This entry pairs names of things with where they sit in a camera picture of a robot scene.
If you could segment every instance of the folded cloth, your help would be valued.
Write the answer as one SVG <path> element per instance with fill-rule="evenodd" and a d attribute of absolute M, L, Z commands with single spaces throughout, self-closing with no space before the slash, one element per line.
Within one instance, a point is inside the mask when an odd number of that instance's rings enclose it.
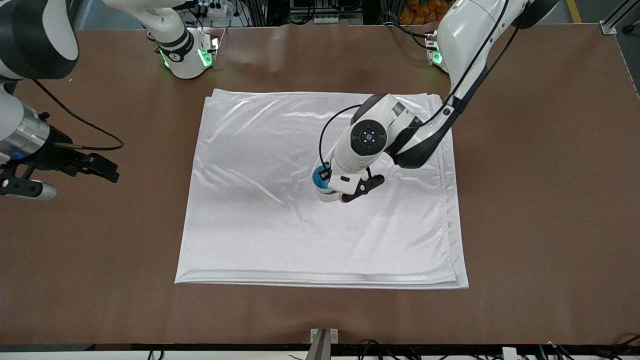
<path fill-rule="evenodd" d="M 324 288 L 468 288 L 451 132 L 420 169 L 383 154 L 385 183 L 349 203 L 323 202 L 311 180 L 327 120 L 369 95 L 206 98 L 175 282 Z M 437 95 L 397 95 L 428 118 Z M 323 154 L 355 110 L 328 126 Z"/>

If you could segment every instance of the black wire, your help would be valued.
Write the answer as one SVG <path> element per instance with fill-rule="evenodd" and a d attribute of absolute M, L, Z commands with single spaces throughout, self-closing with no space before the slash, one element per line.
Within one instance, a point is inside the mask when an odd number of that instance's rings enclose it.
<path fill-rule="evenodd" d="M 339 6 L 335 6 L 333 4 L 333 0 L 329 0 L 329 6 L 331 6 L 334 10 L 338 10 L 339 12 L 343 12 L 343 11 L 348 11 L 348 12 L 352 12 L 354 10 L 358 10 L 358 8 L 360 7 L 359 5 L 357 6 L 347 6 L 347 7 L 339 7 Z"/>
<path fill-rule="evenodd" d="M 384 22 L 383 25 L 389 26 L 389 25 L 393 25 L 395 27 L 397 27 L 398 29 L 402 30 L 403 32 L 410 34 L 412 36 L 418 37 L 418 38 L 427 38 L 427 35 L 425 34 L 418 34 L 418 33 L 414 33 L 413 31 L 411 31 L 411 29 L 408 29 L 409 25 L 407 25 L 407 29 L 403 28 L 402 26 L 396 24 L 395 22 L 392 21 L 387 21 Z"/>
<path fill-rule="evenodd" d="M 234 6 L 236 7 L 236 12 L 238 14 L 238 19 L 240 19 L 240 23 L 242 24 L 242 26 L 244 28 L 246 25 L 244 25 L 244 21 L 242 20 L 242 17 L 240 16 L 240 8 L 238 7 L 238 0 L 234 0 Z"/>
<path fill-rule="evenodd" d="M 429 124 L 431 121 L 433 121 L 433 119 L 436 118 L 436 116 L 438 116 L 438 114 L 440 114 L 440 112 L 442 110 L 444 110 L 445 106 L 448 105 L 449 99 L 453 96 L 453 94 L 456 93 L 456 91 L 458 91 L 458 88 L 460 87 L 460 85 L 462 84 L 462 82 L 465 80 L 467 74 L 469 73 L 469 71 L 471 71 L 471 68 L 473 67 L 473 64 L 476 62 L 476 60 L 478 59 L 478 56 L 480 56 L 480 54 L 482 53 L 482 50 L 484 49 L 484 47 L 486 46 L 486 44 L 489 42 L 489 39 L 492 38 L 493 36 L 493 32 L 498 28 L 498 26 L 500 25 L 500 23 L 502 22 L 502 17 L 504 16 L 504 12 L 507 10 L 507 6 L 509 5 L 509 0 L 505 0 L 504 1 L 504 6 L 502 7 L 502 11 L 500 12 L 500 16 L 498 16 L 498 20 L 495 22 L 495 24 L 493 25 L 493 28 L 491 29 L 491 31 L 489 31 L 489 35 L 487 35 L 486 39 L 484 40 L 484 42 L 482 43 L 482 45 L 480 46 L 480 48 L 478 49 L 478 51 L 476 52 L 476 55 L 474 56 L 473 59 L 471 59 L 471 62 L 469 63 L 469 65 L 467 66 L 467 68 L 465 69 L 464 73 L 462 74 L 462 76 L 460 77 L 460 80 L 458 80 L 458 83 L 456 84 L 456 86 L 454 86 L 453 90 L 451 90 L 451 93 L 449 93 L 449 95 L 447 95 L 447 97 L 444 99 L 444 101 L 442 102 L 442 105 L 440 106 L 440 108 L 438 109 L 438 111 L 436 111 L 430 118 L 429 120 L 419 124 L 419 125 L 414 125 L 411 126 L 409 125 L 407 127 L 407 129 L 414 129 L 416 127 L 422 127 L 425 126 L 427 124 Z"/>
<path fill-rule="evenodd" d="M 249 3 L 246 3 L 244 0 L 240 0 L 240 2 L 242 2 L 247 9 L 253 11 L 254 13 L 256 13 L 259 17 L 261 17 L 262 19 L 264 19 L 264 21 L 266 22 L 267 25 L 269 26 L 273 26 L 273 23 L 271 21 L 269 21 L 269 19 L 266 18 L 266 16 L 262 13 L 260 13 L 258 10 L 254 9 L 251 7 L 251 5 L 249 5 Z"/>
<path fill-rule="evenodd" d="M 76 115 L 73 111 L 69 110 L 68 107 L 66 107 L 60 100 L 58 100 L 58 98 L 55 95 L 53 95 L 50 91 L 48 91 L 47 88 L 44 87 L 44 85 L 41 84 L 38 80 L 33 80 L 33 82 L 36 83 L 36 85 L 38 85 L 38 87 L 40 87 L 42 89 L 42 91 L 44 91 L 56 104 L 58 104 L 69 115 L 73 116 L 77 120 L 80 120 L 83 124 L 89 125 L 92 128 L 100 131 L 101 133 L 114 138 L 115 140 L 117 140 L 120 143 L 120 145 L 112 146 L 112 147 L 94 147 L 94 146 L 79 145 L 80 149 L 82 149 L 82 150 L 93 150 L 93 151 L 112 151 L 112 150 L 121 149 L 124 146 L 124 142 L 119 137 L 115 136 L 114 134 L 111 134 L 109 131 L 106 131 L 106 130 L 104 130 L 103 128 L 101 128 L 99 126 L 93 125 L 92 123 L 88 122 L 87 120 L 85 120 L 85 119 L 81 118 L 80 116 Z"/>
<path fill-rule="evenodd" d="M 242 5 L 240 5 L 242 7 L 242 15 L 244 15 L 244 19 L 246 20 L 246 27 L 250 28 L 251 27 L 251 20 L 249 20 L 250 16 L 246 15 L 246 11 L 244 10 L 244 7 Z"/>
<path fill-rule="evenodd" d="M 564 356 L 562 356 L 562 353 L 560 352 L 560 349 L 558 349 L 557 346 L 552 346 L 552 347 L 556 351 L 557 360 L 564 360 Z"/>
<path fill-rule="evenodd" d="M 413 33 L 413 31 L 409 30 L 409 25 L 407 25 L 406 27 L 407 27 L 407 34 L 411 35 L 411 38 L 413 39 L 413 41 L 415 41 L 416 44 L 418 44 L 418 46 L 420 46 L 423 49 L 427 49 L 427 50 L 431 50 L 431 51 L 438 51 L 437 47 L 422 45 L 422 43 L 420 43 L 418 41 L 418 39 L 416 39 L 415 33 Z"/>
<path fill-rule="evenodd" d="M 500 61 L 500 59 L 502 59 L 502 55 L 504 55 L 504 53 L 506 53 L 507 49 L 509 49 L 509 46 L 511 45 L 511 42 L 516 37 L 516 34 L 518 33 L 518 30 L 520 30 L 520 25 L 522 25 L 522 20 L 524 20 L 524 17 L 525 17 L 525 14 L 527 13 L 527 9 L 528 8 L 529 8 L 529 3 L 525 3 L 524 10 L 522 10 L 522 15 L 520 16 L 520 21 L 518 21 L 518 26 L 516 26 L 516 29 L 513 30 L 513 34 L 511 34 L 511 37 L 509 37 L 509 41 L 507 41 L 507 44 L 502 49 L 502 52 L 500 52 L 500 55 L 498 55 L 498 58 L 493 62 L 493 65 L 491 65 L 489 70 L 487 70 L 485 77 L 489 76 L 489 74 L 491 74 L 491 71 L 493 70 L 495 65 L 498 64 L 498 61 Z"/>
<path fill-rule="evenodd" d="M 289 16 L 289 22 L 291 24 L 304 25 L 314 18 L 314 15 L 316 14 L 316 0 L 307 0 L 307 1 L 310 1 L 310 2 L 309 2 L 309 7 L 307 8 L 307 15 L 305 16 L 305 18 L 302 19 L 302 21 L 293 21 L 291 20 L 291 16 Z"/>
<path fill-rule="evenodd" d="M 565 349 L 560 348 L 560 350 L 561 350 L 562 352 L 564 352 L 564 356 L 566 356 L 566 357 L 567 357 L 567 359 L 569 359 L 569 360 L 575 360 L 571 355 L 569 355 L 569 352 L 567 352 Z"/>
<path fill-rule="evenodd" d="M 362 352 L 362 356 L 358 356 L 358 360 L 364 360 L 364 357 L 367 355 L 367 350 L 369 349 L 369 346 L 371 344 L 373 344 L 374 341 L 376 341 L 376 340 L 371 339 L 371 340 L 369 340 L 367 342 L 367 344 L 364 347 L 364 351 Z"/>
<path fill-rule="evenodd" d="M 352 105 L 346 109 L 342 109 L 340 111 L 338 111 L 337 113 L 335 113 L 334 116 L 332 116 L 328 122 L 326 122 L 326 124 L 324 125 L 324 127 L 322 128 L 322 132 L 320 133 L 320 142 L 318 145 L 318 153 L 320 154 L 320 163 L 322 164 L 322 166 L 324 167 L 324 169 L 326 171 L 329 171 L 329 169 L 326 167 L 326 164 L 324 163 L 324 159 L 322 157 L 322 137 L 324 136 L 324 130 L 326 130 L 326 127 L 329 126 L 329 123 L 338 117 L 338 115 L 340 115 L 341 113 L 344 113 L 345 111 L 351 110 L 351 109 L 355 109 L 360 107 L 362 104 L 358 104 L 358 105 Z"/>
<path fill-rule="evenodd" d="M 189 10 L 189 12 L 193 15 L 193 17 L 196 18 L 196 21 L 200 24 L 202 29 L 204 29 L 204 25 L 202 24 L 202 20 L 200 20 L 200 18 L 196 16 L 196 14 L 193 12 L 193 10 L 190 7 L 187 7 L 187 10 Z"/>
<path fill-rule="evenodd" d="M 147 360 L 151 360 L 151 357 L 154 354 L 154 348 L 151 348 L 151 350 L 149 350 L 149 356 L 147 356 Z M 164 358 L 164 350 L 160 349 L 160 357 L 157 358 L 157 360 L 162 360 Z"/>
<path fill-rule="evenodd" d="M 620 345 L 629 345 L 632 342 L 634 342 L 635 340 L 640 339 L 640 335 L 636 335 L 633 338 L 630 338 L 629 340 L 625 341 L 624 343 L 620 344 Z"/>

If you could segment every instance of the metal bracket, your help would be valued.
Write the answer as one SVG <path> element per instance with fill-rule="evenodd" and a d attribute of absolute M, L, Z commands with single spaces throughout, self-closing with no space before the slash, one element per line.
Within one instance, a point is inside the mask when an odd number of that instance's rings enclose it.
<path fill-rule="evenodd" d="M 340 201 L 349 202 L 362 195 L 367 195 L 369 191 L 377 188 L 378 186 L 382 185 L 382 183 L 384 182 L 385 182 L 385 177 L 382 175 L 375 175 L 374 177 L 366 180 L 361 179 L 360 182 L 358 182 L 358 187 L 356 188 L 356 192 L 353 193 L 353 195 L 348 195 L 343 193 L 340 196 Z"/>
<path fill-rule="evenodd" d="M 502 358 L 504 360 L 518 360 L 518 351 L 515 347 L 502 347 Z"/>
<path fill-rule="evenodd" d="M 426 38 L 427 47 L 435 47 L 438 48 L 438 30 L 434 30 L 432 34 L 427 34 Z M 437 58 L 435 58 L 436 52 L 433 50 L 427 49 L 427 58 L 429 60 L 429 66 L 433 66 L 434 62 L 442 62 L 442 58 L 440 57 L 440 50 L 437 52 Z"/>
<path fill-rule="evenodd" d="M 311 329 L 311 343 L 314 342 L 316 335 L 318 333 L 318 329 Z M 338 329 L 330 329 L 330 339 L 332 344 L 338 343 Z"/>
<path fill-rule="evenodd" d="M 615 35 L 618 33 L 618 30 L 616 30 L 616 28 L 605 26 L 603 20 L 600 20 L 600 30 L 602 30 L 603 35 Z"/>

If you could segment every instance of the table surface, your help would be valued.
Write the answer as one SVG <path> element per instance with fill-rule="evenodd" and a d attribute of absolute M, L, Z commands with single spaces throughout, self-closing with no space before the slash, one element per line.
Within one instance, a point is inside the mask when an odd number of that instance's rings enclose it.
<path fill-rule="evenodd" d="M 120 181 L 37 173 L 51 202 L 0 200 L 1 343 L 612 343 L 640 323 L 640 101 L 597 25 L 518 34 L 453 127 L 470 288 L 383 291 L 173 283 L 204 97 L 446 95 L 410 37 L 377 26 L 230 29 L 216 69 L 173 77 L 141 31 L 80 31 L 44 82 L 120 135 Z M 493 57 L 504 44 L 503 37 Z M 108 138 L 31 83 L 17 95 L 76 143 Z"/>

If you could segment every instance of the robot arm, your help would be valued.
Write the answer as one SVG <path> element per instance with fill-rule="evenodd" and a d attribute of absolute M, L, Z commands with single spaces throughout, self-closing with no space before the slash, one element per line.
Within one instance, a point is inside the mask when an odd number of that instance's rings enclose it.
<path fill-rule="evenodd" d="M 181 79 L 193 79 L 213 64 L 217 38 L 196 28 L 185 27 L 172 9 L 185 0 L 103 0 L 134 17 L 149 30 L 159 47 L 164 65 Z"/>
<path fill-rule="evenodd" d="M 328 170 L 319 167 L 314 171 L 321 198 L 348 202 L 380 185 L 382 176 L 367 180 L 362 176 L 383 151 L 402 168 L 423 166 L 486 77 L 486 59 L 496 39 L 518 17 L 522 16 L 519 23 L 528 28 L 556 4 L 557 0 L 535 0 L 532 5 L 529 0 L 456 1 L 438 26 L 437 55 L 429 57 L 439 57 L 434 62 L 451 79 L 451 91 L 442 107 L 423 120 L 392 95 L 366 100 L 338 140 Z"/>
<path fill-rule="evenodd" d="M 17 80 L 59 79 L 74 68 L 78 46 L 67 9 L 65 0 L 0 2 L 0 195 L 52 199 L 55 188 L 30 179 L 34 170 L 118 180 L 117 165 L 64 147 L 71 139 L 51 126 L 46 114 L 6 91 Z M 18 174 L 20 165 L 26 170 Z"/>

